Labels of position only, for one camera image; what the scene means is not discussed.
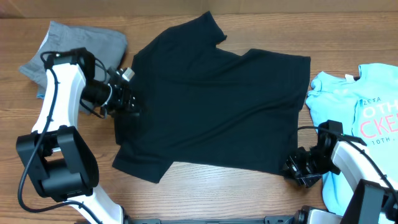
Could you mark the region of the black t-shirt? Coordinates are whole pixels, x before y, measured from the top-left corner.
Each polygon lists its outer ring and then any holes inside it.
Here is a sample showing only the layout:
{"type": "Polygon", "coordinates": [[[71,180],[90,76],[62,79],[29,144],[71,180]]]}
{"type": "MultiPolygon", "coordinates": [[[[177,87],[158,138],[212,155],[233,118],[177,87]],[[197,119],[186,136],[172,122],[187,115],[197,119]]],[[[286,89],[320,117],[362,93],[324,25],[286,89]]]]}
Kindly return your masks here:
{"type": "Polygon", "coordinates": [[[169,27],[133,58],[138,116],[114,120],[113,167],[152,183],[174,162],[281,175],[297,148],[310,57],[221,50],[213,16],[169,27]]]}

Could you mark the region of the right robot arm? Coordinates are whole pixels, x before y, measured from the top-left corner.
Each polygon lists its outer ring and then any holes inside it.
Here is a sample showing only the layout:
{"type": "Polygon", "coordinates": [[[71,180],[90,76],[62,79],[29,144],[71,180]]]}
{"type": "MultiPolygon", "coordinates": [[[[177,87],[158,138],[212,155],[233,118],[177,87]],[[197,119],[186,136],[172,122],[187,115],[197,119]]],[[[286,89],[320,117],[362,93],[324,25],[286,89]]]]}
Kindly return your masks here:
{"type": "Polygon", "coordinates": [[[291,153],[284,172],[307,188],[327,172],[343,174],[353,196],[344,215],[303,206],[289,223],[378,223],[381,217],[397,223],[397,184],[371,159],[366,143],[344,134],[341,122],[328,120],[316,129],[317,145],[291,153]]]}

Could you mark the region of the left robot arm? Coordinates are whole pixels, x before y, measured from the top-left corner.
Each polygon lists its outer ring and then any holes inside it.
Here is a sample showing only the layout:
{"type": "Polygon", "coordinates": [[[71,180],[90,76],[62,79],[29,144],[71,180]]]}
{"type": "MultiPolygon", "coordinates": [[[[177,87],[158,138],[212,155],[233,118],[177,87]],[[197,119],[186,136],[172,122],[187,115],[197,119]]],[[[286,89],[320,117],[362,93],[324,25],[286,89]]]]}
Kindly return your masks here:
{"type": "Polygon", "coordinates": [[[99,184],[95,156],[78,132],[79,108],[89,101],[97,117],[137,117],[140,109],[129,86],[130,68],[105,68],[86,48],[40,54],[47,88],[40,115],[28,135],[19,136],[24,165],[17,199],[22,209],[41,213],[71,206],[88,223],[132,223],[125,209],[99,184]]]}

